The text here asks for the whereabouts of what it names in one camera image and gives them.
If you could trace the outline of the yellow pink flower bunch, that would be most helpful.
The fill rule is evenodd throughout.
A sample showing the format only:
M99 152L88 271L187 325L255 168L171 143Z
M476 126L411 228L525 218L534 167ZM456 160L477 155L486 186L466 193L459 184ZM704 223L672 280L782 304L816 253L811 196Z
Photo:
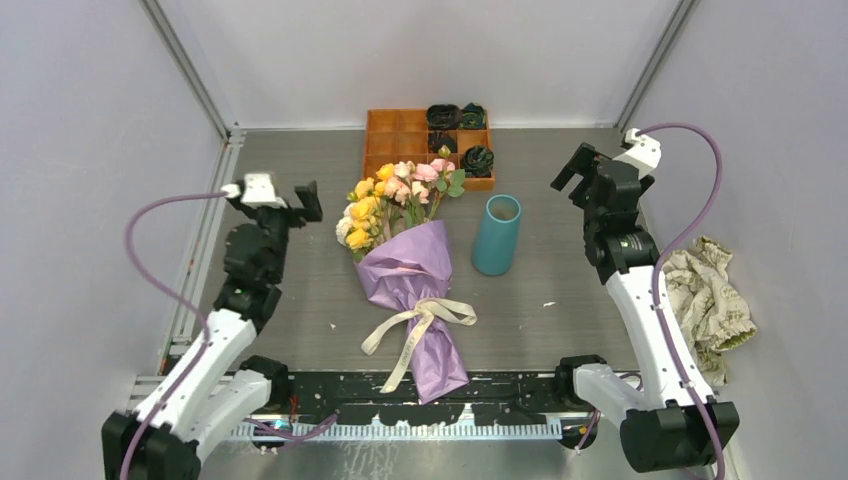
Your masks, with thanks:
M398 234L433 221L443 200L465 192L465 171L447 158L449 153L443 147L428 163L384 164L348 193L335 235L355 262Z

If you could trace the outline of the purple wrapping paper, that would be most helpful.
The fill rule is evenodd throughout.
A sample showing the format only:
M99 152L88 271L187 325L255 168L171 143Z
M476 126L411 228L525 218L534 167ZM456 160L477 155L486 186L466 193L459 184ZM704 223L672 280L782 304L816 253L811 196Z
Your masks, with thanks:
M368 253L355 268L367 299L395 314L411 310L423 298L448 299L452 264L444 222L434 220L398 234ZM417 322L408 320L395 326L406 329L406 340ZM450 324L454 323L434 320L406 371L412 373L421 404L469 383Z

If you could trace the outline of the cream ribbon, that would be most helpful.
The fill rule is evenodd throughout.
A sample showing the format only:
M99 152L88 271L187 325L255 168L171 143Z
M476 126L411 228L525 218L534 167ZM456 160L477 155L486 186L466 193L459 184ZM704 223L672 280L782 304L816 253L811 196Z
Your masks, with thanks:
M418 319L411 332L407 334L401 354L380 389L381 394L394 392L398 388L415 348L436 318L464 326L473 326L478 320L474 308L469 304L442 298L423 298L411 310L397 313L385 320L363 340L361 350L366 355L372 355L380 345L383 336L392 327L408 320Z

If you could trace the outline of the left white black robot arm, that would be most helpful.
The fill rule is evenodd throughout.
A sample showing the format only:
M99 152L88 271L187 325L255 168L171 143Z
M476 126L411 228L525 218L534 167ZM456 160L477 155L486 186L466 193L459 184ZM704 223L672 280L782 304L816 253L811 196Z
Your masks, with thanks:
M215 193L248 220L225 238L226 279L209 315L154 278L134 248L134 228L141 217L180 199L155 201L131 217L124 243L134 267L194 313L201 331L151 394L130 412L114 412L104 422L106 478L196 479L206 459L235 427L261 408L277 413L290 403L287 366L266 357L248 358L227 386L219 382L279 303L290 230L323 218L315 181L296 187L295 193L301 202L298 207L281 198L264 173L248 174Z

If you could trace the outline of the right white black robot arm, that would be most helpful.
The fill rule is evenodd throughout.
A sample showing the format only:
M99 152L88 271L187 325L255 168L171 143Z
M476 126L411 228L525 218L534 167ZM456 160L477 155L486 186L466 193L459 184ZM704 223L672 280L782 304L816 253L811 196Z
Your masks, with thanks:
M628 384L598 355L578 355L560 360L553 389L565 409L590 407L613 423L639 473L721 468L739 414L716 400L673 317L660 253L638 223L639 199L654 179L640 171L637 150L610 158L583 143L551 186L562 190L580 179L569 198L584 214L585 256L624 320L642 386Z

